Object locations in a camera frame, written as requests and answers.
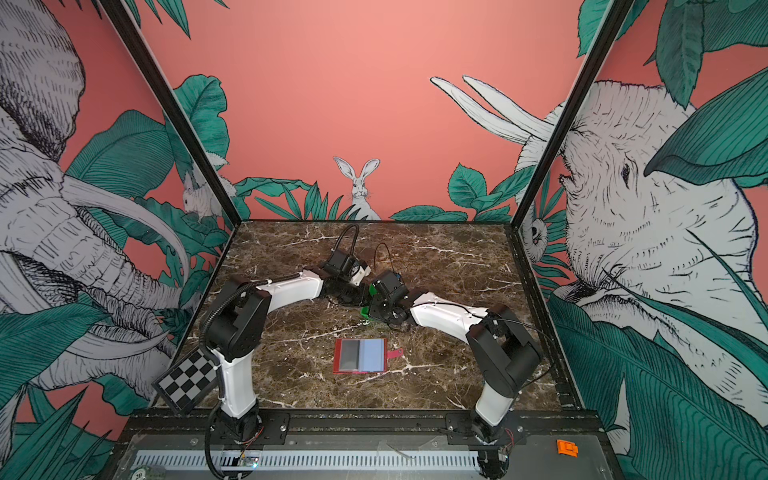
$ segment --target marble tabletop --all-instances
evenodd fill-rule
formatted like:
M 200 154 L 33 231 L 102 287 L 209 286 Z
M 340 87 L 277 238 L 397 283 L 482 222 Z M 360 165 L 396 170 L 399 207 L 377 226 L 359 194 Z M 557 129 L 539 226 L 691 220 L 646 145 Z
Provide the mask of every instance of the marble tabletop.
M 266 279 L 326 260 L 344 227 L 338 223 L 243 223 L 206 304 L 229 275 Z M 504 303 L 521 321 L 531 322 L 503 226 L 361 223 L 357 256 L 372 265 L 379 242 L 387 244 L 396 271 L 409 287 L 425 288 L 466 305 Z M 379 248 L 376 267 L 379 272 L 391 268 L 384 248 Z M 190 330 L 182 353 L 197 347 L 197 327 Z M 389 348 L 402 348 L 404 355 L 389 360 L 387 372 L 334 375 L 337 338 L 387 338 Z M 548 365 L 545 360 L 536 374 Z M 253 354 L 253 389 L 260 405 L 267 408 L 472 409 L 482 390 L 482 375 L 469 347 L 445 333 L 423 327 L 396 332 L 362 318 L 359 309 L 320 298 L 270 314 L 262 343 Z M 213 406 L 216 401 L 214 390 L 201 406 Z M 551 376 L 525 389 L 515 408 L 560 410 Z

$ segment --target mural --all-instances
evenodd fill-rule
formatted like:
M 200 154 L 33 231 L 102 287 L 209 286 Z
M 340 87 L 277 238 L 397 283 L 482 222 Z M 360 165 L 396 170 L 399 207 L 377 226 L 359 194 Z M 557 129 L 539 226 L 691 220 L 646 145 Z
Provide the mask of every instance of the mural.
M 196 175 L 167 122 L 125 111 L 100 133 L 90 130 L 64 165 L 79 121 L 94 116 L 81 103 L 86 78 L 130 61 L 122 50 L 100 50 L 98 63 L 83 62 L 51 13 L 64 8 L 0 0 L 0 478 L 74 480 L 101 470 L 115 432 L 93 433 L 106 420 L 90 411 L 126 416 L 154 398 L 151 382 L 170 364 L 230 236 L 220 205 L 195 203 L 210 197 L 199 181 L 175 204 L 158 200 L 169 196 L 174 168 L 180 180 Z M 97 32 L 104 45 L 123 48 L 108 22 L 75 22 L 79 35 Z M 212 84 L 190 78 L 177 94 L 195 103 L 207 127 L 199 132 L 223 157 L 226 125 L 217 122 Z M 182 200 L 196 206 L 181 208 Z M 131 258 L 137 249 L 163 264 L 159 276 Z
M 582 4 L 580 54 L 608 3 Z M 722 51 L 733 45 L 768 45 L 768 2 L 635 2 L 622 34 L 635 22 L 655 25 L 645 68 L 657 83 L 611 80 L 633 75 L 614 46 L 521 237 L 628 478 L 768 478 L 768 309 L 754 268 L 766 211 L 750 201 L 768 174 L 768 56 L 691 104 L 705 53 L 721 51 L 722 65 L 745 55 Z M 486 130 L 523 142 L 524 165 L 559 110 L 539 120 L 465 80 L 504 118 L 438 85 Z
M 243 218 L 509 222 L 551 134 L 550 122 L 529 112 L 544 113 L 562 101 L 583 61 L 572 54 L 578 5 L 567 1 L 557 13 L 550 5 L 503 0 L 481 8 L 461 0 L 417 6 L 396 0 L 385 8 L 353 0 L 292 0 L 281 8 L 144 3 L 127 5 L 171 84 L 191 74 L 215 75 L 227 93 L 226 110 L 219 112 L 231 149 L 226 160 L 209 158 Z M 409 15 L 400 15 L 403 10 Z M 512 18 L 513 25 L 499 20 L 495 29 L 489 22 L 497 18 Z M 515 47 L 544 30 L 572 35 L 557 34 L 523 52 Z M 394 31 L 392 43 L 387 32 Z M 520 65 L 499 62 L 507 50 L 536 75 L 521 76 Z M 435 77 L 475 71 L 521 92 L 527 110 L 474 78 L 465 77 L 477 101 Z M 525 118 L 508 138 L 525 150 L 518 163 L 519 149 L 489 137 L 443 92 L 463 108 L 482 109 L 478 102 L 486 101 L 502 116 Z M 378 163 L 370 175 L 365 169 L 373 167 L 372 158 Z M 194 193 L 197 180 L 190 173 L 185 196 L 202 214 L 207 199 Z

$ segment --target orange plastic clip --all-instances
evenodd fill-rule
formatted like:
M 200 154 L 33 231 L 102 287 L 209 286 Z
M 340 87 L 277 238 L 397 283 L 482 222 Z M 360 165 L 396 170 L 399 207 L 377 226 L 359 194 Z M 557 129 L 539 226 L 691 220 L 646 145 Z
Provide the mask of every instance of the orange plastic clip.
M 571 457 L 578 457 L 578 447 L 573 442 L 558 440 L 558 453 L 561 455 L 570 455 Z

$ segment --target rabbit ear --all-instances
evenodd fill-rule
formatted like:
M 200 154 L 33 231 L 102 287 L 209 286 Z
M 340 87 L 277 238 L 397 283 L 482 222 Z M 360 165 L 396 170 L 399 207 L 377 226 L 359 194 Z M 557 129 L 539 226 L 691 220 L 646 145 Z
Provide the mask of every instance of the rabbit ear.
M 373 160 L 368 160 L 366 162 L 366 166 L 362 168 L 362 173 L 360 174 L 360 178 L 368 177 L 370 174 L 373 173 L 373 171 L 377 168 L 379 168 L 379 164 L 381 161 L 379 161 L 378 158 L 374 158 Z
M 341 173 L 349 178 L 350 180 L 355 180 L 355 169 L 352 168 L 352 165 L 346 163 L 343 159 L 334 157 L 333 160 L 336 161 L 336 165 L 339 165 L 339 170 L 341 170 Z
M 189 171 L 187 171 L 187 173 L 184 174 L 184 188 L 186 190 L 193 190 L 193 187 L 192 187 L 192 176 L 190 176 Z

